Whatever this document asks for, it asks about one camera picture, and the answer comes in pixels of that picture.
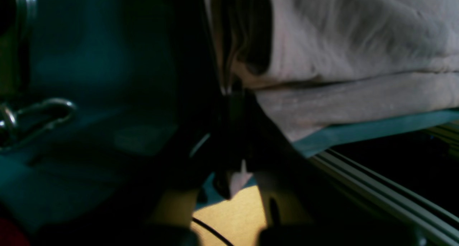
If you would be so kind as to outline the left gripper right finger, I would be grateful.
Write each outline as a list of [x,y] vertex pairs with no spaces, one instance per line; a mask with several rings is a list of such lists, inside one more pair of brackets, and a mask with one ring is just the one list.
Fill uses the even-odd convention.
[[305,159],[243,91],[229,96],[229,165],[254,174],[268,227],[261,246],[418,246],[420,232],[339,186]]

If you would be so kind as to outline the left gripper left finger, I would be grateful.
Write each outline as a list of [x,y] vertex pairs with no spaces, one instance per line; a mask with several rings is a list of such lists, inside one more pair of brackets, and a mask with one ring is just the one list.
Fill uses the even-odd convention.
[[220,166],[221,92],[180,92],[177,102],[147,99],[80,127],[40,153],[70,164],[70,177],[108,185],[93,206],[36,232],[38,246],[195,245],[192,213],[202,184]]

